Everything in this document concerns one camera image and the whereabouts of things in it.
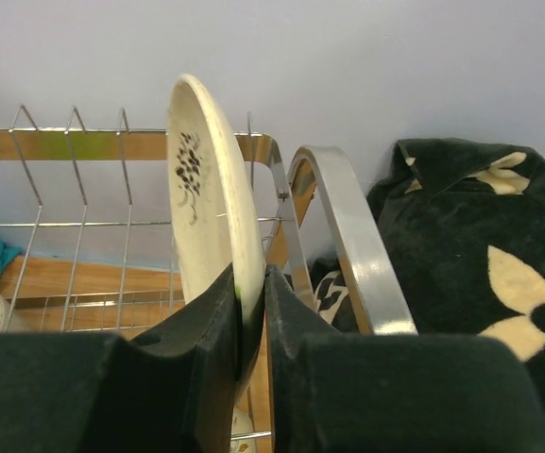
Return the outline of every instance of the grape pattern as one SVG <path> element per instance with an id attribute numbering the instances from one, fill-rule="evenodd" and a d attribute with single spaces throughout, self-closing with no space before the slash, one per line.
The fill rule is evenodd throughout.
<path id="1" fill-rule="evenodd" d="M 201 189 L 201 164 L 202 156 L 199 154 L 200 139 L 196 134 L 179 133 L 179 148 L 176 157 L 179 165 L 176 167 L 176 175 L 181 179 L 178 185 L 184 190 L 184 199 L 178 204 L 182 207 L 191 200 L 190 207 L 193 210 L 193 218 L 190 225 L 194 225 L 198 219 L 196 215 L 196 199 L 200 197 Z"/>

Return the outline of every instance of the black towel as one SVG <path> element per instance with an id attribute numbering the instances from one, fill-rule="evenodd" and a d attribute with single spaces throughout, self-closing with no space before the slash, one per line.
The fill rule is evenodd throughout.
<path id="1" fill-rule="evenodd" d="M 367 201 L 421 333 L 482 334 L 525 362 L 545 405 L 545 159 L 527 147 L 404 140 Z M 336 262 L 323 317 L 355 331 Z"/>

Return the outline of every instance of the metal rod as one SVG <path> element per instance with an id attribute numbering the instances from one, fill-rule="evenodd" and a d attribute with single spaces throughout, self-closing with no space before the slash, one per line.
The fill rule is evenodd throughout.
<path id="1" fill-rule="evenodd" d="M 222 212 L 221 214 L 217 214 L 215 217 L 226 217 L 227 214 L 225 212 Z M 282 217 L 258 217 L 258 222 L 276 222 L 277 220 L 283 220 Z"/>
<path id="2" fill-rule="evenodd" d="M 159 292 L 159 319 L 163 319 L 164 317 L 166 317 L 166 316 L 163 316 L 162 314 L 162 295 L 163 295 L 163 291 Z"/>
<path id="3" fill-rule="evenodd" d="M 75 327 L 75 316 L 77 315 L 77 296 L 75 296 L 75 299 L 73 300 L 73 315 L 71 316 L 71 326 L 69 327 L 69 331 L 73 331 Z"/>
<path id="4" fill-rule="evenodd" d="M 20 143 L 18 142 L 18 139 L 16 138 L 15 128 L 16 123 L 18 123 L 18 118 L 20 116 L 20 113 L 23 112 L 28 118 L 28 121 L 33 125 L 34 130 L 36 132 L 39 132 L 39 128 L 37 127 L 37 124 L 35 123 L 35 120 L 33 120 L 33 117 L 30 116 L 30 113 L 26 109 L 26 107 L 21 104 L 18 110 L 16 110 L 16 115 L 14 116 L 14 120 L 12 121 L 11 127 L 9 128 L 9 134 L 11 135 L 12 140 L 14 141 L 14 147 L 16 148 L 16 152 L 18 153 L 18 156 L 20 157 L 20 161 L 23 164 L 23 168 L 25 169 L 26 177 L 28 178 L 28 182 L 30 184 L 31 189 L 33 190 L 33 193 L 35 194 L 35 198 L 37 199 L 37 203 L 39 206 L 43 206 L 42 198 L 39 195 L 39 191 L 37 190 L 37 186 L 35 185 L 35 180 L 33 179 L 33 175 L 28 170 L 28 166 L 26 165 L 26 159 L 25 159 L 25 153 L 23 152 L 22 147 L 20 146 Z"/>
<path id="5" fill-rule="evenodd" d="M 45 311 L 47 310 L 47 303 L 49 302 L 49 297 L 45 298 L 45 303 L 43 304 L 42 311 L 42 321 L 39 324 L 39 332 L 43 331 L 43 321 L 45 321 Z"/>
<path id="6" fill-rule="evenodd" d="M 30 232 L 30 238 L 28 240 L 28 245 L 26 246 L 25 258 L 23 259 L 23 264 L 22 266 L 20 266 L 20 272 L 18 273 L 18 281 L 16 281 L 14 293 L 11 297 L 11 301 L 9 302 L 9 312 L 6 323 L 4 325 L 4 331 L 8 331 L 9 322 L 11 321 L 11 315 L 14 311 L 14 307 L 16 307 L 16 299 L 18 298 L 18 293 L 20 292 L 20 285 L 22 284 L 23 278 L 25 277 L 26 264 L 28 263 L 28 259 L 30 257 L 30 249 L 33 246 L 33 241 L 35 240 L 35 233 L 37 232 L 37 227 L 39 226 L 39 220 L 42 217 L 42 212 L 43 206 L 39 206 L 39 208 L 37 209 L 37 218 L 35 219 L 35 225 Z"/>
<path id="7" fill-rule="evenodd" d="M 144 292 L 146 294 L 150 294 L 150 293 L 156 293 L 156 294 L 166 294 L 167 291 L 156 291 L 156 292 L 150 292 L 150 291 L 146 291 Z M 133 294 L 134 296 L 138 296 L 142 293 L 130 293 L 130 294 Z M 77 306 L 79 308 L 96 308 L 96 307 L 102 307 L 103 304 L 104 306 L 106 307 L 116 307 L 118 305 L 118 302 L 116 301 L 112 301 L 112 300 L 107 300 L 106 297 L 101 301 L 101 302 L 82 302 L 82 300 L 84 300 L 84 297 L 85 295 L 84 294 L 71 294 L 72 297 L 77 297 Z M 124 305 L 153 305 L 153 304 L 156 304 L 158 302 L 160 302 L 160 298 L 163 297 L 163 298 L 167 298 L 166 295 L 164 296 L 153 296 L 152 299 L 150 300 L 136 300 L 135 302 L 127 302 L 127 301 L 124 301 L 123 304 Z M 60 302 L 58 303 L 58 301 L 61 299 L 61 298 L 65 298 L 65 296 L 48 296 L 47 297 L 49 299 L 49 305 L 51 308 L 60 308 L 60 307 L 64 307 L 64 302 Z M 44 300 L 45 297 L 30 297 L 29 299 L 37 299 L 37 301 L 41 301 L 41 300 Z M 27 301 L 27 298 L 23 298 L 21 297 L 20 300 L 23 300 L 23 301 Z M 24 308 L 27 308 L 27 309 L 36 309 L 36 308 L 42 308 L 43 305 L 31 305 L 31 306 L 24 306 Z"/>
<path id="8" fill-rule="evenodd" d="M 134 326 L 134 329 L 137 328 L 150 328 L 152 327 L 152 324 L 140 324 L 138 326 Z M 80 327 L 73 330 L 74 332 L 100 332 L 100 331 L 113 331 L 113 330 L 131 330 L 131 326 L 120 326 L 117 327 Z"/>
<path id="9" fill-rule="evenodd" d="M 129 233 L 131 232 L 131 212 L 133 207 L 129 205 L 128 211 L 128 230 L 125 236 L 125 248 L 123 250 L 123 267 L 121 268 L 121 284 L 119 285 L 119 306 L 117 308 L 117 322 L 116 328 L 121 326 L 121 309 L 123 307 L 123 291 L 125 290 L 125 272 L 128 267 L 128 246 L 129 246 Z"/>
<path id="10" fill-rule="evenodd" d="M 258 222 L 275 222 L 277 220 L 282 220 L 281 217 L 260 217 L 257 219 Z M 131 222 L 132 227 L 153 227 L 153 226 L 166 226 L 170 225 L 171 222 L 169 221 L 139 221 L 139 222 Z M 126 227 L 128 225 L 127 222 L 85 222 L 85 224 L 82 224 L 81 222 L 43 222 L 39 225 L 40 228 L 60 228 L 60 227 Z M 11 223 L 4 223 L 0 224 L 0 228 L 33 228 L 35 224 L 33 223 L 18 223 L 18 224 L 11 224 Z"/>
<path id="11" fill-rule="evenodd" d="M 84 145 L 77 151 L 77 160 L 119 160 L 117 130 L 86 129 L 81 127 L 21 127 L 16 125 L 14 136 L 23 148 L 24 157 L 29 160 L 70 160 L 64 134 L 73 137 L 75 145 L 79 141 Z M 166 135 L 164 129 L 130 129 L 122 132 L 126 160 L 166 160 Z M 247 163 L 250 159 L 249 142 L 255 142 L 255 159 L 271 168 L 274 163 L 273 148 L 278 148 L 271 137 L 256 132 L 235 133 L 241 153 Z M 9 139 L 9 129 L 0 129 L 0 160 L 18 160 L 14 141 Z"/>
<path id="12" fill-rule="evenodd" d="M 247 133 L 249 134 L 249 154 L 251 158 L 251 190 L 255 186 L 255 141 L 253 140 L 253 134 L 251 133 L 252 116 L 251 112 L 247 112 Z"/>
<path id="13" fill-rule="evenodd" d="M 293 196 L 297 193 L 302 198 L 297 198 L 295 206 L 310 201 L 306 188 L 313 189 L 317 183 L 359 330 L 376 335 L 417 334 L 382 237 L 344 152 L 337 147 L 302 146 L 293 157 L 289 175 Z"/>
<path id="14" fill-rule="evenodd" d="M 73 264 L 71 266 L 71 276 L 68 279 L 68 289 L 66 291 L 66 299 L 64 300 L 64 311 L 62 313 L 62 322 L 60 323 L 60 331 L 64 331 L 66 326 L 66 316 L 68 314 L 68 304 L 71 300 L 73 285 L 75 284 L 75 272 L 77 270 L 77 260 L 79 258 L 79 249 L 81 248 L 81 239 L 83 238 L 83 228 L 85 227 L 85 219 L 87 217 L 87 205 L 83 206 L 83 215 L 81 217 L 81 226 L 77 235 L 77 245 L 75 246 L 75 255 L 73 256 Z"/>
<path id="15" fill-rule="evenodd" d="M 230 437 L 231 441 L 246 441 L 247 439 L 260 439 L 262 437 L 270 437 L 272 431 L 255 431 L 247 434 L 234 434 Z"/>
<path id="16" fill-rule="evenodd" d="M 81 119 L 81 115 L 79 114 L 79 110 L 77 110 L 77 107 L 73 106 L 71 108 L 71 112 L 68 116 L 68 122 L 66 124 L 66 130 L 64 131 L 64 137 L 66 138 L 66 145 L 68 146 L 68 150 L 71 153 L 71 159 L 73 160 L 73 168 L 75 169 L 75 176 L 77 177 L 77 183 L 79 185 L 79 190 L 81 191 L 81 199 L 83 200 L 83 206 L 87 206 L 87 196 L 85 196 L 85 190 L 83 189 L 83 181 L 81 181 L 81 174 L 79 173 L 79 168 L 77 165 L 77 155 L 75 154 L 75 148 L 73 147 L 73 141 L 71 140 L 71 136 L 69 134 L 69 130 L 71 128 L 71 124 L 73 123 L 73 118 L 77 118 L 79 121 L 79 124 L 81 125 L 81 129 L 84 133 L 86 133 L 85 125 L 83 124 L 83 120 Z"/>
<path id="17" fill-rule="evenodd" d="M 121 165 L 123 166 L 123 177 L 125 178 L 125 187 L 128 191 L 128 202 L 129 205 L 133 205 L 133 200 L 131 196 L 131 187 L 129 185 L 129 177 L 128 177 L 128 165 L 125 160 L 125 147 L 123 145 L 123 137 L 121 136 L 121 126 L 125 126 L 125 131 L 128 134 L 129 133 L 129 124 L 128 124 L 128 116 L 125 112 L 125 109 L 121 108 L 119 110 L 119 121 L 117 126 L 117 143 L 119 146 L 119 154 L 121 155 Z"/>
<path id="18" fill-rule="evenodd" d="M 107 304 L 106 299 L 103 299 L 103 300 L 102 300 L 102 324 L 100 325 L 100 329 L 99 329 L 99 330 L 105 330 L 104 325 L 105 325 L 105 321 L 106 321 L 106 307 L 107 307 L 108 305 L 109 305 L 109 304 Z"/>
<path id="19" fill-rule="evenodd" d="M 134 312 L 135 312 L 135 301 L 136 301 L 136 293 L 132 294 L 131 295 L 131 298 L 133 299 L 131 301 L 131 317 L 130 317 L 130 322 L 131 322 L 131 329 L 133 329 L 134 325 L 135 325 L 135 322 L 134 322 Z"/>

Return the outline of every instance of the cream flower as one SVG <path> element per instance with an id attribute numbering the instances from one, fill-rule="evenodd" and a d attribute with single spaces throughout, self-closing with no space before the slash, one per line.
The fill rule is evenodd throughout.
<path id="1" fill-rule="evenodd" d="M 467 177 L 476 178 L 480 182 L 488 184 L 497 195 L 522 195 L 528 188 L 530 179 L 509 170 L 520 165 L 526 160 L 526 153 L 516 151 L 500 159 L 495 160 L 488 168 Z M 415 158 L 406 158 L 406 164 L 411 166 Z M 415 178 L 404 194 L 420 191 L 421 183 Z"/>
<path id="2" fill-rule="evenodd" d="M 316 311 L 318 311 L 318 314 L 322 317 L 322 319 L 327 321 L 327 323 L 329 324 L 331 324 L 332 320 L 335 318 L 335 315 L 337 314 L 339 307 L 341 307 L 341 303 L 349 295 L 348 288 L 346 286 L 335 285 L 335 279 L 339 277 L 340 274 L 341 274 L 341 271 L 333 271 L 325 275 L 324 277 L 325 280 L 326 279 L 332 280 L 331 285 L 329 285 L 329 289 L 327 290 L 326 294 L 319 293 L 322 285 L 318 285 L 318 288 L 316 288 L 316 293 L 315 293 Z M 320 305 L 322 304 L 322 299 L 326 297 L 332 297 L 335 294 L 337 294 L 337 300 L 335 301 L 335 303 L 332 304 L 327 309 L 321 310 Z"/>
<path id="3" fill-rule="evenodd" d="M 492 245 L 488 247 L 488 278 L 501 302 L 520 315 L 499 321 L 480 335 L 503 341 L 521 361 L 528 361 L 545 347 L 545 278 Z"/>

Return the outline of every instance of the flower pattern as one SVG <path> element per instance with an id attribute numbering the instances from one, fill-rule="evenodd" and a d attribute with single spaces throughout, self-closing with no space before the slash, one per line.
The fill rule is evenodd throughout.
<path id="1" fill-rule="evenodd" d="M 192 196 L 190 207 L 193 210 L 193 218 L 190 225 L 196 220 L 196 198 L 200 196 L 201 191 L 201 162 L 203 161 L 199 151 L 200 139 L 197 134 L 179 133 L 179 148 L 176 158 L 179 165 L 176 166 L 176 175 L 181 180 L 178 187 L 184 190 L 184 199 L 178 206 L 184 206 L 189 200 L 189 194 Z"/>
<path id="2" fill-rule="evenodd" d="M 316 311 L 318 311 L 318 314 L 322 317 L 322 319 L 327 321 L 327 323 L 329 324 L 332 323 L 332 320 L 337 314 L 337 311 L 341 307 L 343 301 L 346 299 L 346 297 L 349 296 L 348 288 L 345 284 L 336 284 L 337 278 L 340 276 L 341 271 L 329 272 L 327 275 L 325 275 L 323 279 L 331 281 L 329 288 L 326 292 L 324 292 L 324 285 L 322 285 L 322 282 L 320 282 L 318 288 L 316 288 L 316 292 L 314 295 Z M 323 301 L 327 301 L 327 299 L 332 300 L 333 298 L 335 298 L 335 301 L 332 303 L 332 305 L 330 305 L 328 308 L 321 309 Z"/>
<path id="3" fill-rule="evenodd" d="M 519 315 L 501 320 L 480 335 L 507 344 L 521 361 L 545 348 L 545 278 L 528 264 L 490 246 L 488 278 L 494 294 Z"/>
<path id="4" fill-rule="evenodd" d="M 500 159 L 495 160 L 488 168 L 467 176 L 488 184 L 497 195 L 522 195 L 530 184 L 530 179 L 517 174 L 510 168 L 520 165 L 526 160 L 526 153 L 516 151 Z M 412 166 L 415 158 L 406 158 L 406 163 Z M 420 191 L 421 183 L 415 178 L 404 194 Z"/>

